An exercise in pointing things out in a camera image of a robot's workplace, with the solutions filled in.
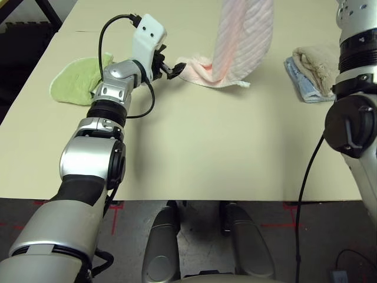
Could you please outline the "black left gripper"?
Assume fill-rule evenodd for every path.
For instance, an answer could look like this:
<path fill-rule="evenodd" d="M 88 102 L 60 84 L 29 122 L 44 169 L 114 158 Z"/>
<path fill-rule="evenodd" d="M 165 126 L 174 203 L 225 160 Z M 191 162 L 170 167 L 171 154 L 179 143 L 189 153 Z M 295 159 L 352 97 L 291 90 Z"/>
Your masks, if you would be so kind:
<path fill-rule="evenodd" d="M 153 80 L 160 79 L 163 75 L 162 72 L 167 74 L 167 79 L 172 80 L 179 76 L 186 67 L 186 63 L 180 62 L 176 64 L 173 68 L 170 68 L 164 63 L 165 56 L 163 51 L 166 49 L 166 45 L 162 44 L 158 50 L 154 51 L 153 61 L 151 65 L 151 70 L 153 72 Z"/>

